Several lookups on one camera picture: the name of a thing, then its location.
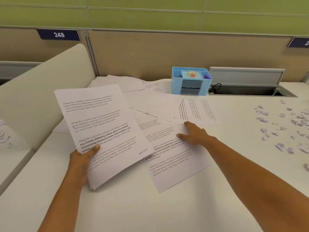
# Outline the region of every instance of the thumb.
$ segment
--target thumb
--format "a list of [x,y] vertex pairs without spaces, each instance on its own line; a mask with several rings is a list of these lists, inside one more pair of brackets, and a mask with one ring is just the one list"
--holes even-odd
[[180,138],[180,139],[183,139],[183,140],[187,140],[188,139],[188,135],[185,135],[185,134],[177,134],[176,135],[178,138]]
[[100,145],[96,144],[90,151],[86,152],[84,155],[86,158],[90,159],[92,156],[94,156],[98,150],[100,149]]

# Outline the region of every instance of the number 248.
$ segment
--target number 248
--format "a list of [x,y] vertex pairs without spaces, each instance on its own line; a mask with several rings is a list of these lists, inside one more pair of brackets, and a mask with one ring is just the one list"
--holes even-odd
[[63,32],[58,32],[58,33],[54,32],[54,34],[55,34],[55,37],[64,37]]

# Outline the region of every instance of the white desk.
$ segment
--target white desk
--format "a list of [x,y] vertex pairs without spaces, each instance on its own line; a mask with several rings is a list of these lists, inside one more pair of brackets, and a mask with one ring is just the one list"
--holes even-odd
[[[261,104],[271,115],[287,106],[295,110],[309,107],[307,85],[282,85],[299,98],[284,98],[287,104],[282,105],[278,97],[215,96],[218,104],[228,107],[231,123],[227,127],[207,126],[206,130],[309,196],[309,172],[302,166],[309,162],[309,154],[296,148],[294,155],[280,152],[274,147],[280,138],[262,141],[263,123],[256,120],[253,110]],[[292,132],[290,122],[286,126],[286,132]],[[287,145],[293,141],[282,140]],[[70,135],[49,136],[0,197],[1,231],[38,229],[74,149]],[[159,194],[140,161],[95,191],[83,188],[75,231],[261,232],[261,228],[215,163]]]
[[0,119],[0,195],[33,156],[33,150]]

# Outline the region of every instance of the green tile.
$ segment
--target green tile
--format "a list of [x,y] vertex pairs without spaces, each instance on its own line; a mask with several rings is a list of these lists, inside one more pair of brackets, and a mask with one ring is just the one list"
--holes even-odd
[[203,32],[305,35],[309,17],[204,13]]
[[198,31],[201,13],[89,9],[94,28]]
[[0,26],[91,28],[87,9],[0,6]]
[[87,0],[91,7],[159,10],[203,10],[205,0]]
[[3,4],[86,6],[85,0],[1,0]]
[[309,15],[309,0],[206,0],[205,11]]

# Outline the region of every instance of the person's left hand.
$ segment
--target person's left hand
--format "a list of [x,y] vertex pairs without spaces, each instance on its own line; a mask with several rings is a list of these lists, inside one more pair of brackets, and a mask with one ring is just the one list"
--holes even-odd
[[64,181],[73,184],[73,186],[78,189],[81,189],[87,181],[87,169],[90,164],[90,159],[98,152],[99,149],[100,145],[97,144],[85,154],[81,154],[77,150],[73,151],[70,154],[70,162]]

